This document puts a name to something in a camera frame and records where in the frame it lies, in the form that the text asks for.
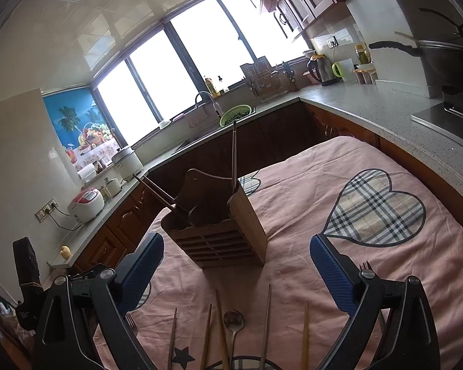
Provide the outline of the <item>dark wooden chopstick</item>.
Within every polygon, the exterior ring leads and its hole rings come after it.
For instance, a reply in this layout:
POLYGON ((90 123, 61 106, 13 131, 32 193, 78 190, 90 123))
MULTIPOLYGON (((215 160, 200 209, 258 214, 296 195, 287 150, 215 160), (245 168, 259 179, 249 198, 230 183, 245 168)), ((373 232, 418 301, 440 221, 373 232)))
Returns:
POLYGON ((170 331, 170 337, 169 337, 169 347, 168 347, 167 365, 166 365, 167 370, 172 369, 172 363, 173 363, 172 360, 173 360, 174 347, 175 347, 177 312, 178 312, 178 308, 176 307, 175 310, 174 310, 174 315, 173 315, 173 319, 172 319, 172 326, 171 326, 171 331, 170 331))

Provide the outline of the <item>brown wooden chopstick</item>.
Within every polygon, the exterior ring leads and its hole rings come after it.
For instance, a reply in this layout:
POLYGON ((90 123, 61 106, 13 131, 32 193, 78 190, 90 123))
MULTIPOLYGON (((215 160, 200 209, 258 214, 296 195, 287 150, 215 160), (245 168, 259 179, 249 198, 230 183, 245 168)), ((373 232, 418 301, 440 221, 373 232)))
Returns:
POLYGON ((267 351, 268 351, 268 336, 269 336, 269 329, 270 329, 270 318, 271 318, 271 301, 272 301, 272 285, 268 285, 268 297, 267 297, 267 306, 265 312, 265 320, 264 320, 264 329, 262 334, 262 350, 261 350, 261 357, 259 363, 259 370, 265 369, 266 359, 267 359, 267 351))

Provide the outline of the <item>chrome kitchen faucet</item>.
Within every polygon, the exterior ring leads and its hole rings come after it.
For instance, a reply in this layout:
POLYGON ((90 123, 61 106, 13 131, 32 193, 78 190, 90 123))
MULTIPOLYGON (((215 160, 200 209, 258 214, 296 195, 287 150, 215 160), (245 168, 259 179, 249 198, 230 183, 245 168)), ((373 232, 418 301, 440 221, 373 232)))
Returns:
POLYGON ((201 107, 201 105, 210 105, 210 107, 216 113, 219 119, 224 114, 221 105, 218 104, 213 94, 209 91, 199 91, 195 96, 195 108, 198 109, 199 107, 201 107))

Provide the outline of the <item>metal fork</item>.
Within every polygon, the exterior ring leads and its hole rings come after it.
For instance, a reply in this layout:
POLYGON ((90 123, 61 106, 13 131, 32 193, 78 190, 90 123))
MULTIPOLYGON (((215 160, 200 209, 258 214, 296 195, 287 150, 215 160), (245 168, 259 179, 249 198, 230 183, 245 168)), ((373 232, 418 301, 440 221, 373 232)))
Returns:
POLYGON ((375 270, 367 261, 360 265, 359 278, 365 289, 356 315, 364 322, 364 333, 367 337, 369 337, 375 324, 379 326, 381 334, 383 334, 386 330, 386 320, 381 311, 381 303, 384 297, 381 279, 375 274, 375 270))

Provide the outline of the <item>pink tablecloth with plaid hearts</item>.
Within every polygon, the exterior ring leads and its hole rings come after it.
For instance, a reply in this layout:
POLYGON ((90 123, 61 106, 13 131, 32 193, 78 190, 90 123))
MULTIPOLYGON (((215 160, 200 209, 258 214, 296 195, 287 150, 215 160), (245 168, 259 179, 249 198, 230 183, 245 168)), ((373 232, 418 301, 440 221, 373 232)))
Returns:
POLYGON ((250 203, 268 238, 263 265, 202 270, 171 239, 152 278, 149 300, 133 312, 138 339, 166 368, 177 307, 174 369, 197 369, 201 354, 221 365, 215 290, 222 311, 245 317, 236 368, 257 367, 272 285, 267 366, 298 369, 304 332, 317 368, 347 321, 318 273, 309 245, 323 234, 356 265, 382 278, 421 279, 436 324, 441 366, 463 357, 463 227, 395 161, 352 137, 337 137, 258 171, 250 203))

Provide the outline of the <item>red white rice cooker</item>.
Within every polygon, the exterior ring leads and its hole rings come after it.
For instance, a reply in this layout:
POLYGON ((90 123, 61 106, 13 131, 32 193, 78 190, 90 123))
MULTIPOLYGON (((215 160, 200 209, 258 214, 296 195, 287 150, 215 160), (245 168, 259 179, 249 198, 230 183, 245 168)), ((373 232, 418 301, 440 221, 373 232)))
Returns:
POLYGON ((100 190, 86 189, 73 198, 67 206, 69 215, 80 224, 93 220, 104 208, 104 199, 100 190))

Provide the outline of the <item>dark chopsticks pair in holder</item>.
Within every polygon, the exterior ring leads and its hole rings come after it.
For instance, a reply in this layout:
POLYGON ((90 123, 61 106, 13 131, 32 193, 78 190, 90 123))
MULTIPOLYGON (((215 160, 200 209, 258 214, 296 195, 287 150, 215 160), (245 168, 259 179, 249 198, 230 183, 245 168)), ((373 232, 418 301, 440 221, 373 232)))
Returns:
POLYGON ((134 175, 134 178, 143 185, 156 199, 158 199, 165 207, 171 211, 176 211, 176 203, 172 196, 166 193, 162 188, 155 184, 146 175, 134 175))

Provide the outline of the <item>small white lidded pot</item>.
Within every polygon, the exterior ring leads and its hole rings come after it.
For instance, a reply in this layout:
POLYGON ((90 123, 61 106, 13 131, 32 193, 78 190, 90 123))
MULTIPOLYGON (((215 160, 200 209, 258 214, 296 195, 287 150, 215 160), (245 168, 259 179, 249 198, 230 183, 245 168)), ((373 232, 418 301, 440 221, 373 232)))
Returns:
POLYGON ((122 191, 122 185, 117 177, 104 178, 104 184, 101 187, 101 192, 106 199, 113 199, 122 191))

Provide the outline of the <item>wooden utensil holder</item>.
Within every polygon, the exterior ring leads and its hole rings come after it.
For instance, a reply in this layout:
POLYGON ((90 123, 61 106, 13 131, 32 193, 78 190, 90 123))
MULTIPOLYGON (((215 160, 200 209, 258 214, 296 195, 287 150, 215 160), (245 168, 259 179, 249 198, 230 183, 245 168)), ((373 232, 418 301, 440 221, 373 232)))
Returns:
POLYGON ((236 178, 187 171, 164 232, 200 268, 263 265, 268 238, 236 178))

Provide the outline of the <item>metal spoon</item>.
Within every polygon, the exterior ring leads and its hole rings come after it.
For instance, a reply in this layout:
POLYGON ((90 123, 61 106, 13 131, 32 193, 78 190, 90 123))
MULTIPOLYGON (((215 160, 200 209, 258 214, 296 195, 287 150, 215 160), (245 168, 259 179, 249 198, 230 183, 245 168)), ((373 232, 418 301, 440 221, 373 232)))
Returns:
POLYGON ((245 319, 240 311, 229 310, 223 316, 223 323, 225 327, 231 332, 231 348, 229 353, 228 364, 229 368, 233 369, 233 354, 236 342, 236 335, 245 326, 245 319))

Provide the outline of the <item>white electric cooker pot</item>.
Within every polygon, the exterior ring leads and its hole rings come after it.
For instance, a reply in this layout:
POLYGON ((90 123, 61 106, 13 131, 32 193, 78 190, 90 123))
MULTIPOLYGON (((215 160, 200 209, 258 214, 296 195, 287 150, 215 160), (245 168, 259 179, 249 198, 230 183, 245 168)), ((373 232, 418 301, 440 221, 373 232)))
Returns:
POLYGON ((112 157, 112 162, 120 177, 125 181, 130 181, 143 169, 140 158, 130 146, 118 151, 112 157))

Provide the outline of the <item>light wooden chopstick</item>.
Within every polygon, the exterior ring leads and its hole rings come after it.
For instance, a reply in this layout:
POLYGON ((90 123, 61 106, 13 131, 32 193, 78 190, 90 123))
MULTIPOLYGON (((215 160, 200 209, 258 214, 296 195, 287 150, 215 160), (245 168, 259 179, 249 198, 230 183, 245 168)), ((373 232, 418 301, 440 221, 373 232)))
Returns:
POLYGON ((221 350, 221 363, 223 370, 229 370, 229 359, 228 359, 228 352, 227 352, 227 339, 225 334, 225 327, 223 324, 223 314, 221 308, 221 299, 219 296, 219 292, 215 290, 215 303, 216 303, 216 310, 217 310, 217 322, 218 322, 218 329, 219 329, 219 341, 220 341, 220 350, 221 350))

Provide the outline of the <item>fruit poster picture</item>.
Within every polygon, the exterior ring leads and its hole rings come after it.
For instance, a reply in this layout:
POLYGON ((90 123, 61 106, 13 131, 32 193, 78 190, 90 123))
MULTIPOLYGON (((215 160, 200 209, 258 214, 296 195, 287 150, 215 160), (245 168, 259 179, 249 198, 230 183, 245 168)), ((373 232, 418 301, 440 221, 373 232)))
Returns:
POLYGON ((47 114, 68 159, 76 172, 100 163, 112 164, 118 152, 108 123, 89 88, 75 88, 43 97, 47 114))

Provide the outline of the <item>lower wooden counter cabinets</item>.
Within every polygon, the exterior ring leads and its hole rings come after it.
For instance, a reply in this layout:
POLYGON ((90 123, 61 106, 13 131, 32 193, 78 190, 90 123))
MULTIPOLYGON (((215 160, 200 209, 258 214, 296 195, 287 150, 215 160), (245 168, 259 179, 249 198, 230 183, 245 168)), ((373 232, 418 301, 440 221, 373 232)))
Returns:
MULTIPOLYGON (((380 131, 353 119, 302 101, 275 109, 238 130, 238 173, 247 175, 276 164, 336 136, 351 136, 374 146, 418 178, 463 227, 463 196, 422 159, 396 145, 380 131)), ((231 175, 232 134, 225 131, 192 145, 149 171, 149 178, 170 195, 177 195, 189 169, 211 175, 231 175)), ((135 250, 163 208, 143 185, 133 179, 112 199, 113 208, 98 216, 100 225, 87 231, 80 249, 73 251, 68 269, 80 272, 98 263, 116 265, 135 250)))

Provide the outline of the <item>upright chopsticks in holder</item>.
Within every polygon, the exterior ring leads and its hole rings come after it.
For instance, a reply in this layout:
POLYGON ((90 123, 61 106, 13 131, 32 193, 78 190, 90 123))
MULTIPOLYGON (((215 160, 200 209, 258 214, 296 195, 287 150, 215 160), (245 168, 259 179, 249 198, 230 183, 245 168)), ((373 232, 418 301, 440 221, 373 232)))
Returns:
POLYGON ((231 193, 236 193, 236 183, 237 183, 237 176, 236 176, 236 119, 233 120, 232 123, 232 146, 231 146, 231 193))

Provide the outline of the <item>gas stove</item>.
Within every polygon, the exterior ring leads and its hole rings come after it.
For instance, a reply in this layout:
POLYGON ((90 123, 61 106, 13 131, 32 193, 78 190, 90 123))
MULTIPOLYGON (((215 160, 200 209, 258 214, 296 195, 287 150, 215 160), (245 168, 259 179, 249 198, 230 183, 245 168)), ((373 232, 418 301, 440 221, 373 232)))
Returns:
POLYGON ((443 86, 442 102, 411 114, 411 119, 463 146, 463 89, 443 86))

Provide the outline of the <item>green colander bowl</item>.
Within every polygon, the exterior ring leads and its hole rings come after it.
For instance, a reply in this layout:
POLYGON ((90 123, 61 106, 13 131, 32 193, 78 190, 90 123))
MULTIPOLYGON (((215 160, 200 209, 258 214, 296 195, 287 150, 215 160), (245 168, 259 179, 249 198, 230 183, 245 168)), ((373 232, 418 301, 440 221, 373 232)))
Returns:
POLYGON ((252 113, 252 107, 249 105, 237 105, 225 112, 220 118, 221 128, 232 124, 234 121, 244 118, 252 113))

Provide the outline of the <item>spice jar set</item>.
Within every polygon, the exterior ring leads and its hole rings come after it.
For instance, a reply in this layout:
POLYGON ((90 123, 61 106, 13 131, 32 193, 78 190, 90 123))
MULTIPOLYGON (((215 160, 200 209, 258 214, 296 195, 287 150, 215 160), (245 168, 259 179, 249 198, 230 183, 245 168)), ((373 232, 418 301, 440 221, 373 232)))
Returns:
POLYGON ((359 84, 375 84, 378 76, 369 49, 365 44, 356 44, 355 53, 359 62, 355 65, 354 74, 359 84))

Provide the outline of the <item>dish drying rack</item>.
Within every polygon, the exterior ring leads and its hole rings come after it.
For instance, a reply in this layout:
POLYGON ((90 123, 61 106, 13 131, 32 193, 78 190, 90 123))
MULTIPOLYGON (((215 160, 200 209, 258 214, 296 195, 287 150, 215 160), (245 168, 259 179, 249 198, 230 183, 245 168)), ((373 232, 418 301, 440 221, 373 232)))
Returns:
POLYGON ((242 64, 240 68, 246 85, 253 96, 261 101, 298 91, 290 68, 285 70, 283 67, 273 67, 265 56, 252 64, 242 64))

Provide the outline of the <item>steel electric kettle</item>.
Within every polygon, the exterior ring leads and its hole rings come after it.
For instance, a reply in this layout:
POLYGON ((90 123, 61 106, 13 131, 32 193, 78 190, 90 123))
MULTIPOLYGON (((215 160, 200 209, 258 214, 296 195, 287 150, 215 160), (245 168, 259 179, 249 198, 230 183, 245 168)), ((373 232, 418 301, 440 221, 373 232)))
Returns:
POLYGON ((309 74, 322 86, 339 82, 331 68, 331 63, 323 54, 314 54, 307 64, 309 74))

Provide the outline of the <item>wall power outlet strip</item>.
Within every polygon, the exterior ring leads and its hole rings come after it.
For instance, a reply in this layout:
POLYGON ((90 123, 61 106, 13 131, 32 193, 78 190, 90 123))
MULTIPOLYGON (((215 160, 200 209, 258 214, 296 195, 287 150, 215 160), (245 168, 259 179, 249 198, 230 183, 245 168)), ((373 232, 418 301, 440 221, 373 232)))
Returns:
POLYGON ((49 216, 57 208, 57 202, 55 198, 51 198, 46 205, 44 205, 39 211, 35 213, 35 217, 39 222, 43 222, 44 219, 49 216))

